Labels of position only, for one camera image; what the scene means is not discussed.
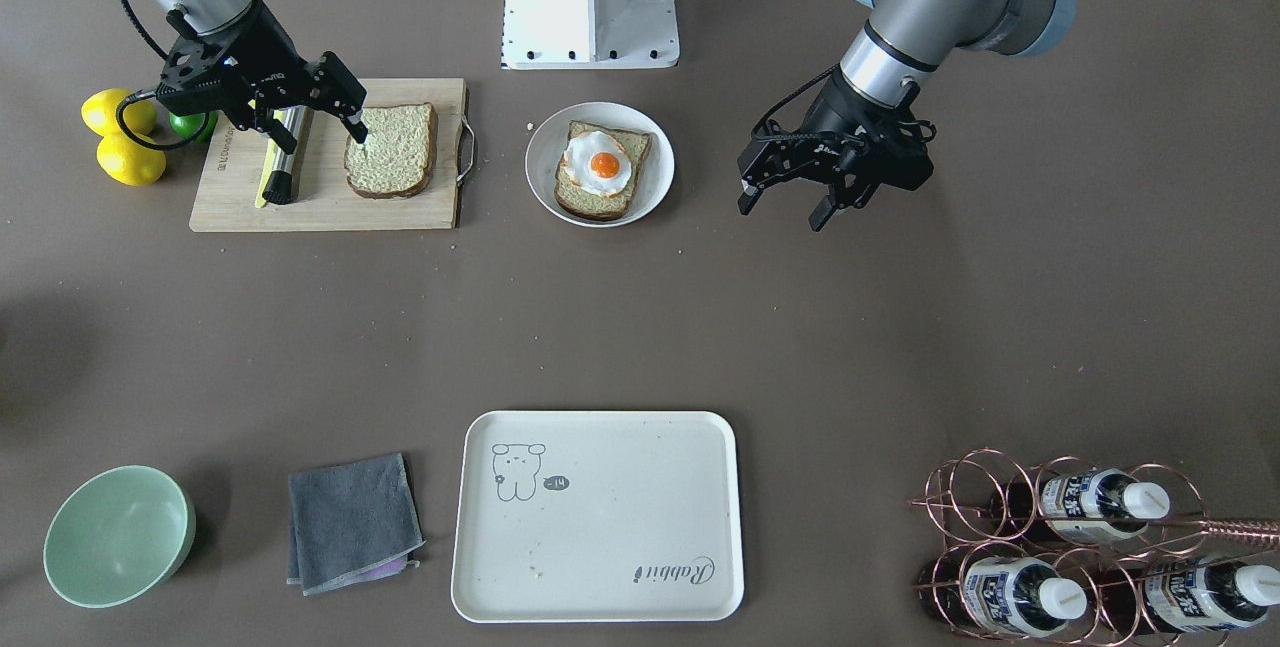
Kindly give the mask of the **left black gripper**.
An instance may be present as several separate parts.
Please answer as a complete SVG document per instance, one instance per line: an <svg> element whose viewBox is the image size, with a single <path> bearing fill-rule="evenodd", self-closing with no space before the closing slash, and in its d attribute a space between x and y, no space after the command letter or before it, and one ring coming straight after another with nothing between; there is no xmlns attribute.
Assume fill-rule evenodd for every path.
<svg viewBox="0 0 1280 647"><path fill-rule="evenodd" d="M851 140L762 142L750 137L737 160L742 183L739 211L749 215L769 187L808 179L828 187L808 218L810 229L820 232L846 209L845 202L868 202L882 184L906 191L923 186L933 174L927 146L906 150Z"/></svg>

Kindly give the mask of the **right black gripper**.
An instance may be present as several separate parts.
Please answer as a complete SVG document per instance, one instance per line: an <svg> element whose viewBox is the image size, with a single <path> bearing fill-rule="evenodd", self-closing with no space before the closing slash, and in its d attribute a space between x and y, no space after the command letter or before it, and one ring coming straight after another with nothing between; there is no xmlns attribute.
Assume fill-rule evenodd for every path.
<svg viewBox="0 0 1280 647"><path fill-rule="evenodd" d="M266 135L285 155L297 138L292 106L339 118L364 143L366 88L343 60L325 51L306 61L264 0L251 0L229 26L196 38L180 36L163 68L156 100L177 115L220 111L238 129Z"/></svg>

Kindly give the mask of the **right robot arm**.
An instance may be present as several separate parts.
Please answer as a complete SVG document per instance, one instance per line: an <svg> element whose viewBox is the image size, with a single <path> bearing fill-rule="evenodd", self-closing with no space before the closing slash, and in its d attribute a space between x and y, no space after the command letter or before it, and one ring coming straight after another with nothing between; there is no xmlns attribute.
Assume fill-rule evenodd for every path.
<svg viewBox="0 0 1280 647"><path fill-rule="evenodd" d="M275 111L306 106L344 123L358 142L365 87L333 53L306 61L264 0L155 0L177 32L156 100L179 117L220 111L238 129L268 135L284 152L294 136Z"/></svg>

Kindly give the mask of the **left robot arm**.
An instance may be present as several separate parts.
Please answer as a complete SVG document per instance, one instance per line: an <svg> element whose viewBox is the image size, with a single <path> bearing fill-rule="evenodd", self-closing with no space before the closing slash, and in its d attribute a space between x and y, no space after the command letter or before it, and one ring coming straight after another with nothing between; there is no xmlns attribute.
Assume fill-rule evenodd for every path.
<svg viewBox="0 0 1280 647"><path fill-rule="evenodd" d="M956 49L1034 56L1073 27L1076 0L856 0L870 14L841 60L812 79L819 88L796 129L772 111L739 156L749 214L765 190L791 179L827 188L809 215L864 208L882 186L913 191L933 174L936 129L913 115L922 87Z"/></svg>

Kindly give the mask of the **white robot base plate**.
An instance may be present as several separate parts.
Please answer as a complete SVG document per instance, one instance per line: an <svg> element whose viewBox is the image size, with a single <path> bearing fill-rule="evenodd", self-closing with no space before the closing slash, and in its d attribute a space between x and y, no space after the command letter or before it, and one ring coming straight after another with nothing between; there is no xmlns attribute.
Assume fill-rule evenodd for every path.
<svg viewBox="0 0 1280 647"><path fill-rule="evenodd" d="M504 0L509 70L669 68L680 50L676 0Z"/></svg>

